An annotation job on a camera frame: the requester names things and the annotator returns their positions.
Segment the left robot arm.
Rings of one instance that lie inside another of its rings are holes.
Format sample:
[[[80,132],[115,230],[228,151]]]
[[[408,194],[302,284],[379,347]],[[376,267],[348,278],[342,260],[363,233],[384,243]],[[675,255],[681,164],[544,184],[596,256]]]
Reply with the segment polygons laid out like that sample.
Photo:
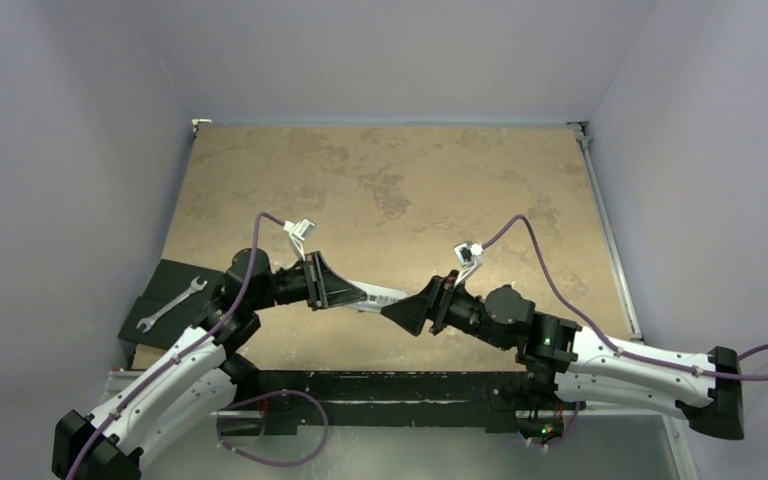
[[[140,479],[210,414],[244,409],[258,395],[257,368],[238,354],[260,327],[258,310],[302,302],[313,310],[365,304],[368,285],[334,273],[319,253],[272,271],[261,249],[237,253],[211,300],[136,380],[88,414],[56,424],[59,479]]]

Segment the white remote control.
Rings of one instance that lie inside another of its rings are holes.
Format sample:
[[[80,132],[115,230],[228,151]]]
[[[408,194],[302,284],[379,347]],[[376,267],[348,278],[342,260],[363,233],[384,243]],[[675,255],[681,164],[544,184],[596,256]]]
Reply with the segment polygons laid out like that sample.
[[[345,305],[345,308],[354,309],[360,312],[379,313],[383,307],[396,303],[409,296],[409,294],[403,290],[354,280],[350,280],[350,283],[362,290],[366,294],[366,298],[349,303]]]

